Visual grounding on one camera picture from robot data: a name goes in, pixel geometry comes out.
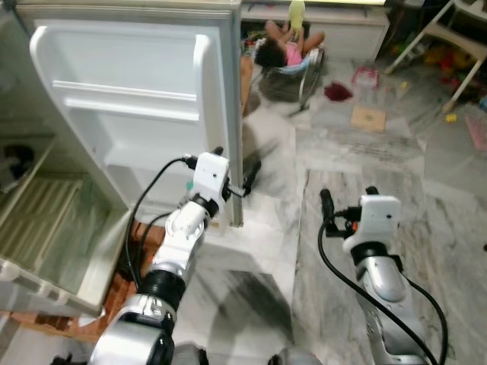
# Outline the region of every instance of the yellow toy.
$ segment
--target yellow toy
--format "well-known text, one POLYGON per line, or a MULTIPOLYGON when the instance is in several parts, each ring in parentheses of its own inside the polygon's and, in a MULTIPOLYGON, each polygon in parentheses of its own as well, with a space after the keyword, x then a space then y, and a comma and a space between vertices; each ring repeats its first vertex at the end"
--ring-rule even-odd
POLYGON ((450 77, 455 70, 464 70, 472 67, 476 60, 457 47, 441 44, 435 46, 423 55, 423 60, 426 65, 440 65, 441 70, 445 76, 450 77))
POLYGON ((298 31, 303 27, 304 19, 304 0, 292 0, 289 4, 289 20, 291 21, 291 28, 298 31))
POLYGON ((447 114, 444 117, 444 120, 446 120, 448 124, 453 124, 457 121, 457 114, 447 114))

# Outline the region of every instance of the marble floor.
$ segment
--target marble floor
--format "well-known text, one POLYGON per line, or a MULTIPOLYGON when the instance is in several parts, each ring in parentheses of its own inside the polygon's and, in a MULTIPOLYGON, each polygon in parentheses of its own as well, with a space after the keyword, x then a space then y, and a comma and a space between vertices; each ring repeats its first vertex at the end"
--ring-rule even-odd
MULTIPOLYGON (((373 363, 355 295, 317 253, 319 191, 327 187, 344 208, 369 185, 403 203, 393 250, 444 309, 447 363, 487 364, 487 155, 473 148, 463 118, 482 112, 461 106, 458 122, 447 124, 448 92, 421 66, 381 75, 377 91, 353 89, 358 65, 327 60, 323 76, 323 85, 350 87, 353 99, 331 102, 319 87, 310 109, 293 117, 296 103, 271 101, 253 85, 243 153, 263 168, 244 202, 243 227, 208 233, 174 332, 176 343, 205 346, 211 364, 267 364, 290 345, 325 365, 373 363), (356 104, 385 110, 385 132, 351 127, 356 104)), ((327 240, 326 251, 353 277, 339 240, 327 240)), ((438 356, 438 318, 426 300, 414 300, 438 356)))

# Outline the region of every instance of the refrigerator crisper drawer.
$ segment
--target refrigerator crisper drawer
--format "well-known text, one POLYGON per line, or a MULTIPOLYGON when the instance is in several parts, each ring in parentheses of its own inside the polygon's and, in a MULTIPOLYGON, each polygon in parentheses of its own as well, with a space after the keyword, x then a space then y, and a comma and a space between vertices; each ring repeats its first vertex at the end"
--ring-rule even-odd
POLYGON ((84 177, 35 176, 0 226, 0 307, 97 315, 127 216, 108 207, 84 177))

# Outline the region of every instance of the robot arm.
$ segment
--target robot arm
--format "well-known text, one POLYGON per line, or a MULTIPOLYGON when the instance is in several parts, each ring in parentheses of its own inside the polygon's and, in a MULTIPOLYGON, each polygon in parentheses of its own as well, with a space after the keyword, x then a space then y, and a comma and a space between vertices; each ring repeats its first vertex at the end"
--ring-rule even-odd
MULTIPOLYGON (((258 161, 240 189, 229 183, 226 158, 204 153, 188 159, 188 165, 195 169, 192 198, 167 219, 164 245, 156 252, 137 294, 126 301, 101 335, 90 365, 174 363, 172 333, 177 309, 194 272, 208 223, 219 211, 224 215, 224 203, 232 193, 243 197, 250 192, 260 169, 258 161)), ((194 348, 178 351, 186 358, 197 357, 194 348)))
MULTIPOLYGON (((326 235, 345 238, 343 250, 353 258, 358 285, 424 341, 423 328, 412 308, 409 282, 400 273, 399 258, 387 252, 399 224, 400 202, 392 196, 378 195, 374 187, 368 191, 372 194, 363 195, 359 207, 339 213, 348 221, 346 229, 340 231, 330 221, 326 235)), ((333 212, 333 201, 327 190, 320 195, 327 218, 333 212)), ((365 314, 377 365, 427 364, 422 349, 396 323, 362 295, 357 294, 357 299, 365 314)))

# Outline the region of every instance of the electrical cord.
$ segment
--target electrical cord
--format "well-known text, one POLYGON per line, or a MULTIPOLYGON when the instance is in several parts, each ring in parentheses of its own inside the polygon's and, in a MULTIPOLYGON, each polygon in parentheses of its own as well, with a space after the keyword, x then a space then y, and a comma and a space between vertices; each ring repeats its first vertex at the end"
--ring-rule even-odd
POLYGON ((158 172, 158 174, 151 181, 151 183, 148 185, 148 187, 140 195, 140 197, 138 198, 137 202, 134 205, 132 213, 130 214, 129 222, 127 224, 127 229, 125 232, 124 249, 125 249, 125 255, 127 258, 127 264, 129 266, 129 270, 130 270, 130 275, 134 279, 135 287, 137 288, 137 290, 140 287, 141 281, 138 279, 138 275, 135 271, 134 264, 133 264, 132 260, 130 259, 130 252, 129 252, 130 231, 132 230, 132 225, 134 224, 135 214, 137 213, 138 207, 142 203, 142 200, 145 198, 145 196, 147 195, 149 190, 152 189, 152 186, 154 186, 154 184, 159 180, 159 178, 167 170, 167 168, 176 162, 185 162, 185 160, 184 160, 184 158, 180 157, 180 158, 175 158, 174 160, 171 160, 168 163, 166 163, 166 165, 161 169, 161 171, 158 172))
POLYGON ((149 230, 151 230, 152 226, 155 222, 159 221, 162 218, 167 217, 170 215, 171 212, 159 214, 156 218, 149 222, 147 227, 144 229, 144 233, 142 234, 142 238, 138 242, 137 253, 135 254, 135 266, 136 266, 136 273, 140 282, 142 282, 142 272, 140 267, 140 258, 142 255, 142 248, 144 247, 145 240, 147 239, 147 235, 149 234, 149 230))
POLYGON ((427 358, 431 361, 431 365, 443 365, 443 364, 438 364, 436 359, 434 358, 433 354, 429 350, 428 346, 423 342, 422 339, 420 339, 416 333, 414 333, 413 330, 411 330, 403 321, 401 321, 394 313, 389 311, 385 306, 383 306, 381 303, 379 303, 377 300, 375 300, 369 293, 367 293, 364 289, 359 287, 356 283, 348 279, 344 274, 342 274, 335 266, 332 265, 332 263, 328 260, 328 257, 326 257, 325 251, 323 249, 323 233, 326 229, 326 226, 328 223, 334 219, 336 215, 332 215, 328 217, 320 227, 320 231, 318 233, 318 251, 320 252, 321 259, 325 263, 325 265, 330 269, 330 271, 338 277, 341 281, 343 281, 345 284, 347 284, 351 289, 353 289, 355 292, 363 296, 366 300, 368 300, 370 303, 375 305, 383 314, 385 314, 391 321, 396 323, 412 340, 418 344, 418 346, 425 352, 427 358))
POLYGON ((443 311, 441 310, 439 304, 436 300, 434 300, 433 296, 428 293, 425 289, 417 285, 414 281, 408 279, 406 276, 404 278, 409 282, 409 284, 414 287, 419 293, 426 297, 426 299, 431 303, 440 318, 441 323, 441 352, 440 352, 440 360, 438 364, 443 365, 447 359, 447 350, 448 350, 448 326, 447 326, 447 319, 444 316, 443 311))

